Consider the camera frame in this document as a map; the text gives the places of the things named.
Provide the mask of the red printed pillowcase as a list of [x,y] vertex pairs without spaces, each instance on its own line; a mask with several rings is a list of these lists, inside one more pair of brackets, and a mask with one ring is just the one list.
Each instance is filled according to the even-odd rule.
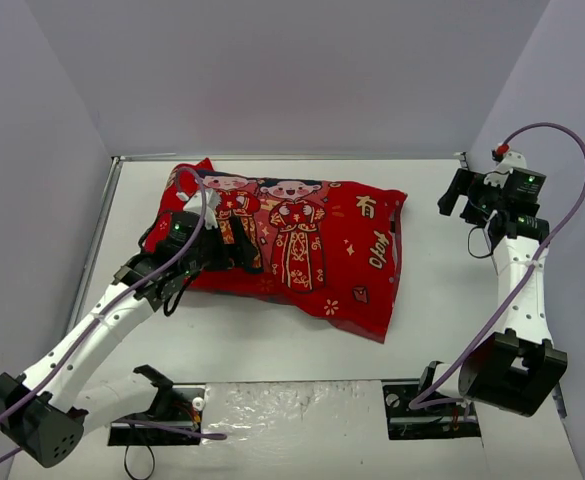
[[248,177],[194,165],[216,191],[226,243],[238,220],[259,252],[250,270],[204,272],[193,289],[293,305],[383,343],[402,267],[401,214],[408,198],[354,181]]

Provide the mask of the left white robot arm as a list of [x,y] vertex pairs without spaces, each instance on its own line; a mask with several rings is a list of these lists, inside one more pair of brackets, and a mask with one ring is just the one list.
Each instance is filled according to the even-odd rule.
[[235,217],[205,222],[177,212],[153,251],[131,257],[97,304],[49,353],[22,374],[0,375],[0,431],[44,468],[63,461],[82,437],[131,415],[151,420],[181,400],[149,365],[121,382],[85,388],[98,367],[137,326],[180,296],[204,271],[250,269],[258,250]]

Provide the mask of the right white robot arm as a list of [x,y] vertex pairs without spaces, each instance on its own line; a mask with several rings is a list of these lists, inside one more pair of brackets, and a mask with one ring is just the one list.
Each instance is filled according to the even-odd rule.
[[496,312],[452,363],[431,363],[410,401],[411,410],[441,411],[449,403],[479,402],[533,416],[567,370],[547,324],[544,273],[550,226],[538,218],[545,177],[520,167],[455,173],[437,205],[484,232],[497,275]]

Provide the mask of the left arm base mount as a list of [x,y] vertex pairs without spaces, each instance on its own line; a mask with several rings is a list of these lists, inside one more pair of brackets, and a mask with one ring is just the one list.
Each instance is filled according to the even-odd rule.
[[[204,385],[176,385],[174,393],[154,413],[137,412],[126,419],[156,422],[162,426],[201,432],[203,414],[193,404],[203,408],[205,404]],[[179,434],[147,425],[112,423],[108,430],[108,447],[168,447],[198,446],[199,438]]]

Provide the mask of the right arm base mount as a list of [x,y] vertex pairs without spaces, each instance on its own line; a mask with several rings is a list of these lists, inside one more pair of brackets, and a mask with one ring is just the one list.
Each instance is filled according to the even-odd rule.
[[381,383],[388,438],[391,441],[480,438],[481,428],[473,404],[446,403],[419,410],[409,408],[419,393],[416,379]]

